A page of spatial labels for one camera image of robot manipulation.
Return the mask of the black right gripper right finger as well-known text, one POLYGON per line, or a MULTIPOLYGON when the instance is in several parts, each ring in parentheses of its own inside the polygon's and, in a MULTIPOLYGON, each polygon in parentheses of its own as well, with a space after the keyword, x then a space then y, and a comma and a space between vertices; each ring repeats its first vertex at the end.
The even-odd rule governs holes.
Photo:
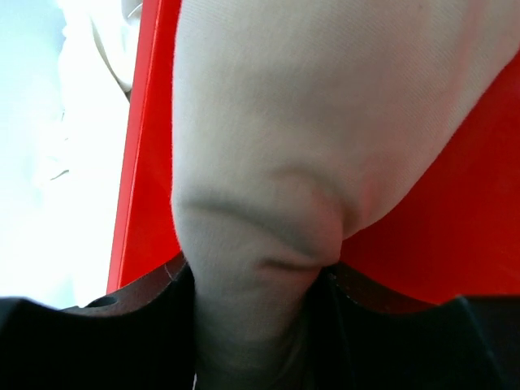
POLYGON ((339 263, 307 297, 319 389, 516 389, 519 299, 402 295, 339 263))

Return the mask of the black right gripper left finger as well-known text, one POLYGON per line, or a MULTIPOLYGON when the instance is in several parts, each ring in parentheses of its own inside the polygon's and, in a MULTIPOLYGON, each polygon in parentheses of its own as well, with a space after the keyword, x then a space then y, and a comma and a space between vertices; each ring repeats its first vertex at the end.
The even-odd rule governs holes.
POLYGON ((1 300, 3 389, 190 389, 193 276, 173 259, 85 307, 1 300))

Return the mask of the beige t shirt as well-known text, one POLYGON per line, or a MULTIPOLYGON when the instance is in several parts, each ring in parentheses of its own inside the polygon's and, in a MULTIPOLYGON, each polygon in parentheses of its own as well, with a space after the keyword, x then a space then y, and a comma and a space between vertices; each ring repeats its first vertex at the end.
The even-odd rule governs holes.
POLYGON ((306 293, 519 49, 516 1, 185 1, 172 209, 199 389, 308 389, 306 293))

